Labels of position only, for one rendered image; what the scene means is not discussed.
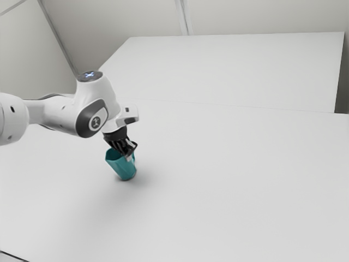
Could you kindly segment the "teal faceted mug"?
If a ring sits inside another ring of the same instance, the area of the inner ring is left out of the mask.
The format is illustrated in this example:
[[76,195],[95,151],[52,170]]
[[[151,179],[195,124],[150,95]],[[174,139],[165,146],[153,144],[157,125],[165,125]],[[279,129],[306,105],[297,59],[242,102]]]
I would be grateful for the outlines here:
[[105,161],[123,181],[131,180],[136,174],[135,156],[125,158],[117,150],[109,148],[106,151]]

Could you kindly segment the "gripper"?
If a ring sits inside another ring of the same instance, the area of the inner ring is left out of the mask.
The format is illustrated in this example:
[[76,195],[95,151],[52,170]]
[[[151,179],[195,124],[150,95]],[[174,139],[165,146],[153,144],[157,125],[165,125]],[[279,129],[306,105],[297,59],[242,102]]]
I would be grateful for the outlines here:
[[122,154],[126,161],[130,161],[138,144],[131,141],[127,136],[127,128],[120,128],[111,133],[103,133],[104,140],[115,150],[122,150]]

